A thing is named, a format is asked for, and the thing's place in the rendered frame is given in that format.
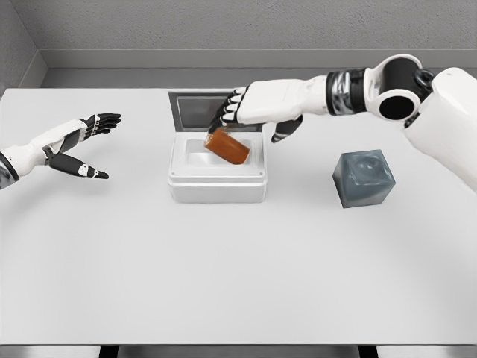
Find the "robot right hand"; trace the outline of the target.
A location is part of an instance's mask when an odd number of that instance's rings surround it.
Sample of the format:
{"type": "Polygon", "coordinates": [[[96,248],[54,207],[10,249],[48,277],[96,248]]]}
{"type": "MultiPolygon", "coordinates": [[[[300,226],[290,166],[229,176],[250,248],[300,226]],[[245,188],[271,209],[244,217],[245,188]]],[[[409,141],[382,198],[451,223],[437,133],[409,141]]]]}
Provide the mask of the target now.
{"type": "Polygon", "coordinates": [[[271,142],[292,135],[303,123],[303,80],[254,81],[234,89],[217,109],[208,132],[231,124],[276,125],[271,142]]]}

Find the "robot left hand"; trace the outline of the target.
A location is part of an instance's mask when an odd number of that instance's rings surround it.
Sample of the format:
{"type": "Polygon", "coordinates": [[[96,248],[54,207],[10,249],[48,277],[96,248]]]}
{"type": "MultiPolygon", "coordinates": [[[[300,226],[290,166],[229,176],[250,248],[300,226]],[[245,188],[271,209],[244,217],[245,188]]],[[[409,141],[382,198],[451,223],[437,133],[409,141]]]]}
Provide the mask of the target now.
{"type": "Polygon", "coordinates": [[[88,119],[73,120],[72,123],[76,125],[76,128],[67,130],[66,134],[60,138],[56,148],[53,144],[42,148],[46,155],[45,164],[54,170],[75,177],[108,179],[109,175],[106,172],[99,171],[85,162],[67,155],[66,152],[91,136],[108,134],[117,127],[120,121],[121,115],[118,113],[99,113],[91,115],[88,119]]]}

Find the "brown bread loaf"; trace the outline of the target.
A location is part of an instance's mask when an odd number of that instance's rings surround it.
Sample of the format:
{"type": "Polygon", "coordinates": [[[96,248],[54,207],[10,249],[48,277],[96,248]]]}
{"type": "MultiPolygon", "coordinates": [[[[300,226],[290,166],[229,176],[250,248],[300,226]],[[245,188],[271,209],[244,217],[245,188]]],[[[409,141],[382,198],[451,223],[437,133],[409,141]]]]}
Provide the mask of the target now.
{"type": "Polygon", "coordinates": [[[213,133],[208,133],[203,145],[213,154],[234,165],[243,164],[250,153],[247,146],[234,139],[221,128],[216,129],[213,133]]]}

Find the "bread machine lid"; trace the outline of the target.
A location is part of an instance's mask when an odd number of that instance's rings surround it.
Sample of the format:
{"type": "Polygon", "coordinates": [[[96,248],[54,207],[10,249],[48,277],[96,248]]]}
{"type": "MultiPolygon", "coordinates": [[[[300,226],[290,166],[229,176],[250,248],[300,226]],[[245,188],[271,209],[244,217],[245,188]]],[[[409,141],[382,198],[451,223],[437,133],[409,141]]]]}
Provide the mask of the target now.
{"type": "Polygon", "coordinates": [[[168,91],[176,132],[207,132],[231,89],[170,89],[168,91]]]}

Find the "white bread machine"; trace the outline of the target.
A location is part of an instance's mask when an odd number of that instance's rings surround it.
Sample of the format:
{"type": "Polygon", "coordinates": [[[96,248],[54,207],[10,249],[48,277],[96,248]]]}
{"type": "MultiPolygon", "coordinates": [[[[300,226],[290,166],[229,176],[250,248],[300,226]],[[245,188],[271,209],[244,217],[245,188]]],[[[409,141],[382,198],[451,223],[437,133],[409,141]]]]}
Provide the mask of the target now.
{"type": "Polygon", "coordinates": [[[235,165],[204,148],[204,132],[177,132],[168,184],[172,198],[187,204],[252,204],[265,198],[267,158],[262,132],[232,132],[250,149],[244,163],[235,165]]]}

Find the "grey cube block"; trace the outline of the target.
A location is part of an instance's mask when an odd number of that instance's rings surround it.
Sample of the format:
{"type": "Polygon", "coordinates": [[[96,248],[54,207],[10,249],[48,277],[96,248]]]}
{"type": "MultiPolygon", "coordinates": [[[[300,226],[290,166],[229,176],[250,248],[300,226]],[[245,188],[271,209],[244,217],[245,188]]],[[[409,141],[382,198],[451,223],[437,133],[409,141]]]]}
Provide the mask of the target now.
{"type": "Polygon", "coordinates": [[[342,153],[332,179],[343,208],[381,204],[396,185],[380,149],[342,153]]]}

